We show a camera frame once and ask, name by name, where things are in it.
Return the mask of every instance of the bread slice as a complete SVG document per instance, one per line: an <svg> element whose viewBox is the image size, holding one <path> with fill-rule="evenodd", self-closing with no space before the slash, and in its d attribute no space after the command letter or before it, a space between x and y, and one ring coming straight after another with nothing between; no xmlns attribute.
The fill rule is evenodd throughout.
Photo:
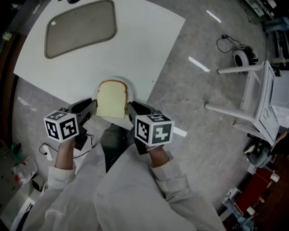
<svg viewBox="0 0 289 231"><path fill-rule="evenodd" d="M125 118L127 86L117 80L108 80L100 84L96 110L97 116Z"/></svg>

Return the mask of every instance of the dark pants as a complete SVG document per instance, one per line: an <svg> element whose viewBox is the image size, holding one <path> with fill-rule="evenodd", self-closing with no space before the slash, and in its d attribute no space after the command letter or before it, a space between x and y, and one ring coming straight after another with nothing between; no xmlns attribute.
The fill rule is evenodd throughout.
<svg viewBox="0 0 289 231"><path fill-rule="evenodd" d="M248 153L247 158L250 163L259 168L266 168L266 165L272 159L272 155L269 154L270 149L268 147L264 147L262 153L257 156L255 153Z"/></svg>
<svg viewBox="0 0 289 231"><path fill-rule="evenodd" d="M112 124L104 130L100 144L105 156L106 171L108 172L119 156L134 143L129 130Z"/></svg>
<svg viewBox="0 0 289 231"><path fill-rule="evenodd" d="M266 33L273 31L287 31L289 30L288 19L286 17L276 18L264 24Z"/></svg>

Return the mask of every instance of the gray floor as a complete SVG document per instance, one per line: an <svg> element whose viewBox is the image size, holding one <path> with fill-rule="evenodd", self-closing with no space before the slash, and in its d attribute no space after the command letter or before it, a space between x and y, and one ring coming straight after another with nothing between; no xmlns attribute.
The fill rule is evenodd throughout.
<svg viewBox="0 0 289 231"><path fill-rule="evenodd" d="M28 1L34 4L33 11L38 2ZM245 133L231 126L235 120L233 117L204 108L205 102L238 108L246 83L244 75L217 74L217 69L234 64L231 53L218 51L216 40L222 34L228 34L252 46L262 62L265 60L266 36L260 24L248 22L248 18L253 18L254 14L240 0L151 1L184 17L186 22L148 104L169 114L175 119L177 127L188 131L185 138L175 135L167 147L187 173L192 187L203 192L218 208L226 192L236 186L246 172L248 162L242 150L248 138ZM43 10L48 1L42 2ZM219 17L222 23L210 17L206 10ZM13 22L11 30L28 34L37 14L22 28L17 28L19 24ZM29 16L22 13L15 21L25 22L24 18ZM231 48L226 44L221 44L221 47ZM267 59L273 54L273 38L269 36ZM188 61L189 56L211 71L205 73L193 65ZM58 143L47 137L43 117L62 106L67 104L19 79L14 102L13 139L22 143L25 155L36 158L39 172L44 177L47 177L48 166L52 163L39 153L39 146L47 142L57 147ZM108 126L109 123L96 117L86 124L89 132L96 135L94 143ZM89 146L87 142L84 149L89 150Z"/></svg>

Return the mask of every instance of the chair leg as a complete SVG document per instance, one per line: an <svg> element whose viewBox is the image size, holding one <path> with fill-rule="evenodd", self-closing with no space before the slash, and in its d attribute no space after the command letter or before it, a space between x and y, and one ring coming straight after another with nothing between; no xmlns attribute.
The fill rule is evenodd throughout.
<svg viewBox="0 0 289 231"><path fill-rule="evenodd" d="M259 137L263 140L266 140L266 138L260 133L260 132L257 132L255 131L253 128L249 128L247 126L244 126L244 125L238 125L238 124L233 124L233 127L243 131L243 132L246 132L246 133L249 133L249 134L252 134L256 137Z"/></svg>
<svg viewBox="0 0 289 231"><path fill-rule="evenodd" d="M217 72L219 74L225 73L234 73L234 72L243 72L243 71L258 71L262 70L264 65L251 65L251 66L244 66L244 67L229 67L224 69L218 69Z"/></svg>
<svg viewBox="0 0 289 231"><path fill-rule="evenodd" d="M210 103L206 103L205 104L205 108L209 109L209 110L213 110L213 111L218 111L218 112L222 112L224 114L227 115L231 115L231 116L235 116L244 120L248 120L253 122L254 121L254 117L251 115L248 115L246 112L240 111L240 110L236 110L236 109L228 109L225 107L221 107L221 106L217 106L214 104L210 104Z"/></svg>

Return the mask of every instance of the cable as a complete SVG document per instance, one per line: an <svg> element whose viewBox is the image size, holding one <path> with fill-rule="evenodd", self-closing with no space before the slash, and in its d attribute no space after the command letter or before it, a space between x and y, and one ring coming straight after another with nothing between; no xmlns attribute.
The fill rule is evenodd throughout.
<svg viewBox="0 0 289 231"><path fill-rule="evenodd" d="M40 152L41 154L43 154L43 155L46 155L46 153L42 153L42 152L40 151L40 149L41 149L41 147L42 147L43 145L47 145L48 147L50 147L50 148L53 149L54 151L58 152L58 150L54 149L54 148L51 147L49 144L43 143L43 144L39 147L39 152Z"/></svg>
<svg viewBox="0 0 289 231"><path fill-rule="evenodd" d="M266 181L266 179L265 179L264 177L260 176L260 175L257 174L256 172L255 172L255 174L256 174L257 176L259 176L260 178L262 178L266 183L269 183L268 181Z"/></svg>
<svg viewBox="0 0 289 231"><path fill-rule="evenodd" d="M17 214L16 216L18 217L18 216L20 216L20 215L22 215L22 214L25 214L25 213L29 212L30 210L27 210L27 211L25 211L25 212L23 212L23 213Z"/></svg>
<svg viewBox="0 0 289 231"><path fill-rule="evenodd" d="M93 148L96 146L96 145L93 146L93 144L92 144L94 135L92 135L92 134L86 134L86 136L90 136L91 149L93 149ZM43 153L43 152L40 151L40 149L41 149L41 147L42 147L43 145L47 145L48 147L50 147L50 148L53 149L54 151L58 152L58 150L56 150L55 148L51 147L49 144L43 143L43 144L39 147L39 152L40 152L41 154L43 154L43 155L46 155L46 153ZM91 149L90 149L89 151L87 151L87 152L85 152L85 153L83 153L83 154L81 154L81 155L79 155L79 156L77 156L77 157L73 157L73 158L76 159L76 158L78 158L78 157L81 157L81 156L85 155L86 153L90 152Z"/></svg>
<svg viewBox="0 0 289 231"><path fill-rule="evenodd" d="M227 40L231 43L231 45L233 46L232 49L230 49L230 50L228 50L228 51L222 51L222 50L219 48L219 45L218 45L218 41L221 40L221 39L227 39ZM220 52L224 53L224 54L229 53L230 51L236 50L236 49L241 48L241 47L249 47L249 46L246 45L246 44L241 44L240 41L235 40L235 39L233 39L231 36L228 36L228 35L226 35L226 34L223 34L222 37L219 38L219 39L216 41L216 44L217 44L218 50L219 50Z"/></svg>
<svg viewBox="0 0 289 231"><path fill-rule="evenodd" d="M91 150L89 150L89 151L87 151L87 152L85 152L85 153L83 153L83 154L81 154L81 155L79 155L79 156L77 156L77 157L73 157L74 159L76 159L76 158L78 158L78 157L81 157L81 156L83 156L83 155L85 155L86 153L88 153L88 152L90 152Z"/></svg>

